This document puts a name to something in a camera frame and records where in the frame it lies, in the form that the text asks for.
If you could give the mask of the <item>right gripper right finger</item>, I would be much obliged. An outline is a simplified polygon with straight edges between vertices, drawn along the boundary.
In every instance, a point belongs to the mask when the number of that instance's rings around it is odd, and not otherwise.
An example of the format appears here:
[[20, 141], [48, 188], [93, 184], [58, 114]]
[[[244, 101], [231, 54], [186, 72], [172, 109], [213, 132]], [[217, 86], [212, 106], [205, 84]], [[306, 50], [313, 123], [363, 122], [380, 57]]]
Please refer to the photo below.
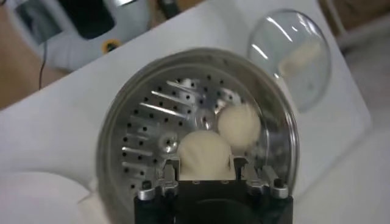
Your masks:
[[288, 185], [276, 174], [271, 166], [257, 168], [243, 156], [233, 157], [237, 180], [246, 183], [249, 194], [268, 194], [276, 199], [289, 197]]

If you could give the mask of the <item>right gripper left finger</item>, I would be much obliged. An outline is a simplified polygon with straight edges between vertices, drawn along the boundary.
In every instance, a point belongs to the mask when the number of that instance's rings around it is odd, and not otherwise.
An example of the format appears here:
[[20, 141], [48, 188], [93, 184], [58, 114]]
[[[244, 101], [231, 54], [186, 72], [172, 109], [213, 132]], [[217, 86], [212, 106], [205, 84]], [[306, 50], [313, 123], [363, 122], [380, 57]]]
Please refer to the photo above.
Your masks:
[[172, 200], [179, 190], [180, 159], [178, 156], [167, 159], [160, 169], [154, 169], [152, 176], [145, 179], [137, 192], [141, 201], [151, 201], [157, 194]]

